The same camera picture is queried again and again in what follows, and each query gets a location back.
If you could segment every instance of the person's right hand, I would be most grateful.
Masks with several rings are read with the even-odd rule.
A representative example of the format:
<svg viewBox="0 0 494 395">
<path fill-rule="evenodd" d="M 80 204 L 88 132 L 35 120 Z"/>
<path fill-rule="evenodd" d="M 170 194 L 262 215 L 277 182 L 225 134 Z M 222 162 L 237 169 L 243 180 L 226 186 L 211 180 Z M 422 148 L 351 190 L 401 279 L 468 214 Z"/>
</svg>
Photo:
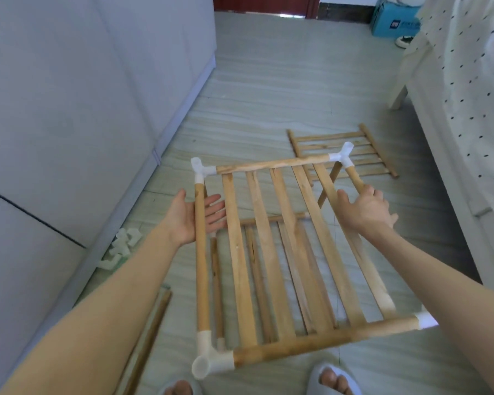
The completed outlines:
<svg viewBox="0 0 494 395">
<path fill-rule="evenodd" d="M 342 221 L 342 225 L 350 227 L 360 234 L 369 233 L 370 230 L 380 230 L 381 227 L 393 228 L 399 215 L 390 215 L 390 204 L 383 199 L 382 191 L 365 185 L 359 197 L 354 203 L 349 202 L 348 194 L 344 190 L 338 190 L 338 202 L 336 214 Z"/>
</svg>

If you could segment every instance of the white slipper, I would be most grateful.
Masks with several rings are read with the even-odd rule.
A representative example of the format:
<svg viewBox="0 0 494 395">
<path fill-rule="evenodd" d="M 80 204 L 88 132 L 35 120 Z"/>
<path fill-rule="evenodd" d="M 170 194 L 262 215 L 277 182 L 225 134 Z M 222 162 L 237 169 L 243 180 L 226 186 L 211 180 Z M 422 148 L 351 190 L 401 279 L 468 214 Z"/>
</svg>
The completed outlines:
<svg viewBox="0 0 494 395">
<path fill-rule="evenodd" d="M 174 386 L 179 380 L 188 381 L 190 387 L 192 388 L 192 395 L 203 395 L 200 384 L 192 377 L 191 374 L 187 374 L 186 376 L 175 376 L 171 378 L 164 386 L 161 387 L 161 389 L 158 391 L 158 395 L 163 395 L 168 387 Z"/>
<path fill-rule="evenodd" d="M 320 375 L 325 369 L 331 369 L 335 372 L 336 376 L 344 376 L 348 380 L 349 388 L 353 391 L 353 395 L 362 395 L 357 382 L 351 377 L 347 372 L 341 368 L 334 366 L 327 362 L 322 362 L 313 367 L 311 370 L 311 375 L 309 376 L 308 389 L 305 395 L 341 395 L 339 391 L 329 388 L 328 386 L 322 385 L 320 381 Z"/>
</svg>

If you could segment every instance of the blue box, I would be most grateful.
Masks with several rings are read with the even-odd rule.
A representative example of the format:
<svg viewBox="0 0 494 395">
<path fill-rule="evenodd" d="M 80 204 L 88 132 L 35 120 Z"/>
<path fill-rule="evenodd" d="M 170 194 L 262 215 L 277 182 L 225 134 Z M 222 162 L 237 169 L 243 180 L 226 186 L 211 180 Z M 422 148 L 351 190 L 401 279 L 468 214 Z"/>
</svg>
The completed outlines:
<svg viewBox="0 0 494 395">
<path fill-rule="evenodd" d="M 421 28 L 419 19 L 415 18 L 419 8 L 377 1 L 370 23 L 371 34 L 377 37 L 415 36 Z"/>
</svg>

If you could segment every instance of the polka dot fabric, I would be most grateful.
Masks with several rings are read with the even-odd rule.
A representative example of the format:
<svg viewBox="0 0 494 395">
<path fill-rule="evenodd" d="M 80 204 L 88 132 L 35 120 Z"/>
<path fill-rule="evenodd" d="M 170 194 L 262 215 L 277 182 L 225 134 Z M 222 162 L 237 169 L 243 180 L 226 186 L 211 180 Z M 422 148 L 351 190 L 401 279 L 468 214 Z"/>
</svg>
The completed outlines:
<svg viewBox="0 0 494 395">
<path fill-rule="evenodd" d="M 418 16 L 419 37 L 442 73 L 442 107 L 455 141 L 447 146 L 459 149 L 470 182 L 494 210 L 494 0 L 427 0 Z"/>
</svg>

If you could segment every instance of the wooden rack frame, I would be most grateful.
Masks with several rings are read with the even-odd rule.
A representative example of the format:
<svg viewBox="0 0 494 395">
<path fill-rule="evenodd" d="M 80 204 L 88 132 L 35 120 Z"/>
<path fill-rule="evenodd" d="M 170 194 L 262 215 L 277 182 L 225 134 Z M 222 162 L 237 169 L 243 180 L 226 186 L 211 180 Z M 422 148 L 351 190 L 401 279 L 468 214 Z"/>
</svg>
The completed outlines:
<svg viewBox="0 0 494 395">
<path fill-rule="evenodd" d="M 349 227 L 341 226 L 356 261 L 369 285 L 377 306 L 384 318 L 382 321 L 368 323 L 359 304 L 356 290 L 352 285 L 342 258 L 330 235 L 329 228 L 320 211 L 327 199 L 336 214 L 337 194 L 333 185 L 343 164 L 336 162 L 331 174 L 325 163 L 334 160 L 337 154 L 316 154 L 296 159 L 275 160 L 250 164 L 203 168 L 201 161 L 193 166 L 196 171 L 195 211 L 196 211 L 196 250 L 197 250 L 197 309 L 198 309 L 198 357 L 193 364 L 196 378 L 202 379 L 210 373 L 231 370 L 250 363 L 258 363 L 284 358 L 300 353 L 312 352 L 332 346 L 362 341 L 372 337 L 382 337 L 411 330 L 421 330 L 437 325 L 431 315 L 419 312 L 401 317 L 395 310 L 394 302 L 386 290 L 382 279 L 364 249 L 362 239 Z M 360 193 L 364 186 L 351 161 L 344 163 L 346 173 Z M 304 165 L 312 164 L 323 186 L 322 195 L 316 200 L 309 185 Z M 295 213 L 292 210 L 281 168 L 290 166 L 302 192 L 307 213 Z M 221 285 L 217 240 L 211 239 L 213 272 L 214 315 L 218 350 L 211 345 L 211 325 L 209 315 L 209 276 L 206 262 L 206 234 L 204 216 L 204 174 L 222 176 L 227 211 L 228 234 L 230 242 L 232 271 L 237 306 L 238 329 L 241 347 L 225 350 L 223 313 L 221 306 Z M 281 216 L 268 217 L 264 207 L 257 170 L 269 169 L 274 189 L 281 207 Z M 245 172 L 253 202 L 254 219 L 238 218 L 233 173 Z M 304 229 L 302 219 L 311 219 L 320 240 L 331 275 L 338 289 L 340 299 L 348 317 L 349 326 L 339 327 L 330 304 L 325 284 L 320 275 L 315 255 Z M 276 222 L 282 237 L 282 243 L 296 297 L 302 313 L 307 335 L 296 335 L 287 294 L 285 292 L 280 261 L 270 228 Z M 268 293 L 262 279 L 262 265 L 254 227 L 258 231 L 260 248 L 265 265 Z M 245 231 L 246 244 L 243 241 L 242 228 Z M 252 296 L 249 284 L 248 264 L 245 247 L 249 255 L 249 264 L 254 280 L 254 289 L 259 305 L 262 325 L 262 341 L 257 337 Z M 274 325 L 271 319 L 274 313 Z"/>
<path fill-rule="evenodd" d="M 294 154 L 298 158 L 311 155 L 309 152 L 313 150 L 340 148 L 348 139 L 354 139 L 352 142 L 358 148 L 354 150 L 353 155 L 363 155 L 362 158 L 353 161 L 356 166 L 359 166 L 358 172 L 361 176 L 391 174 L 394 179 L 398 178 L 397 171 L 371 135 L 368 127 L 361 123 L 359 124 L 359 129 L 356 132 L 303 137 L 296 137 L 292 130 L 287 130 L 287 136 L 293 147 Z M 333 163 L 327 163 L 326 167 L 333 167 Z M 315 169 L 308 165 L 304 166 L 304 170 L 309 184 L 313 186 L 313 182 L 319 180 Z M 342 172 L 338 177 L 348 177 L 348 175 Z"/>
</svg>

